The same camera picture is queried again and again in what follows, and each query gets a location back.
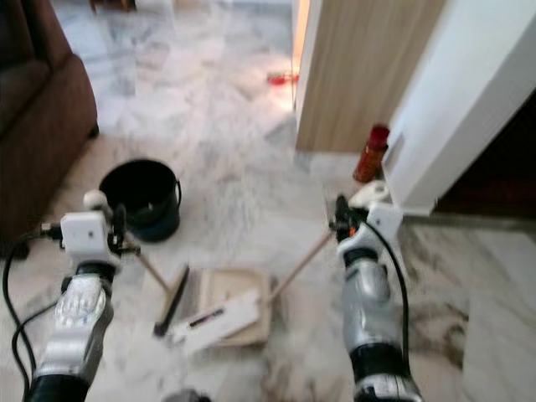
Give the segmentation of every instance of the bucket handle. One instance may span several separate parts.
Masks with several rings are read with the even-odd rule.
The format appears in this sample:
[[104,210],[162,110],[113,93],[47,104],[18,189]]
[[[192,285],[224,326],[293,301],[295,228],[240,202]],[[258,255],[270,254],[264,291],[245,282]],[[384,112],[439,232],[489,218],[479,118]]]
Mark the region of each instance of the bucket handle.
[[181,189],[181,182],[178,180],[178,178],[175,180],[177,182],[177,189],[178,189],[178,202],[177,202],[177,209],[181,206],[181,201],[183,200],[183,190]]

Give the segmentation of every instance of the white marble floor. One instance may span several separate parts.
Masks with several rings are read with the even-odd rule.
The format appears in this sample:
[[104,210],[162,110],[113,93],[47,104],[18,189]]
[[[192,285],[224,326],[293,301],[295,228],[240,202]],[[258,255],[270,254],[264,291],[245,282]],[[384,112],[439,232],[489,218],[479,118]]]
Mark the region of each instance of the white marble floor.
[[[195,270],[251,266],[283,276],[321,236],[326,200],[355,190],[356,156],[296,153],[291,89],[266,85],[290,69],[291,11],[232,1],[137,0],[138,11],[55,0],[65,34],[85,62],[101,135],[88,143],[46,219],[80,210],[85,191],[116,164],[163,160],[183,184],[181,227],[144,245],[171,279]],[[400,245],[411,302],[411,365],[429,401],[533,399],[536,245],[524,233],[405,226]],[[12,294],[26,315],[59,294],[69,263],[36,244],[13,267]],[[207,351],[186,360],[152,337],[162,295],[126,259],[114,283],[116,315],[89,401],[164,400],[190,386],[217,402],[349,401],[343,349],[342,266],[331,244],[289,287],[263,348]],[[18,400],[13,326],[0,306],[0,400]],[[50,320],[29,326],[43,346]]]

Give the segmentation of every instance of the wooden handle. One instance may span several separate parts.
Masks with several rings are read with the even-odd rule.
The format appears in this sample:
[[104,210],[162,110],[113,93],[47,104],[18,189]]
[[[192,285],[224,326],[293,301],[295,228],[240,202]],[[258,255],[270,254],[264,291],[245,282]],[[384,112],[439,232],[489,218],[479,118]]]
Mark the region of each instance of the wooden handle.
[[277,288],[268,296],[268,299],[266,300],[266,304],[270,304],[274,301],[276,297],[278,297],[282,291],[286,289],[287,286],[294,280],[296,275],[300,273],[300,271],[311,261],[316,254],[318,254],[318,251],[320,251],[323,246],[332,238],[333,232],[331,230],[328,230],[322,238],[318,241],[318,243],[309,251],[309,253],[301,260],[301,262],[296,265],[296,267],[292,270],[292,272],[289,274],[289,276],[286,277],[286,279],[277,286]]

